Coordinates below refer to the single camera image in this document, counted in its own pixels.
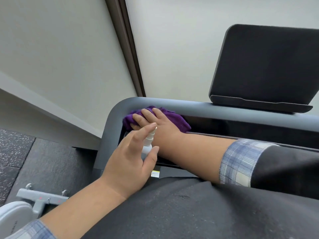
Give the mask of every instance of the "microfiber towel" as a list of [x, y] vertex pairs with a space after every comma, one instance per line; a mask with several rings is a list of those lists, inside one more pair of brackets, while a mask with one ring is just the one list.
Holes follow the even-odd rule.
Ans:
[[[154, 112], [152, 111], [152, 108], [155, 108], [155, 106], [149, 106], [146, 109], [154, 114]], [[179, 128], [179, 130], [181, 132], [185, 133], [185, 132], [188, 132], [191, 129], [190, 125], [180, 115], [176, 114], [175, 112], [168, 111], [168, 110], [166, 110], [165, 108], [162, 108], [162, 107], [159, 108], [159, 109], [167, 116], [167, 118], [171, 122], [173, 122]], [[126, 128], [127, 131], [132, 131], [133, 130], [132, 127], [130, 126], [131, 123], [134, 124], [134, 125], [138, 125], [138, 123], [133, 119], [133, 114], [135, 114], [135, 113], [144, 117], [144, 115], [141, 112], [141, 109], [132, 111], [129, 115], [124, 117], [123, 125], [124, 125], [124, 127]]]

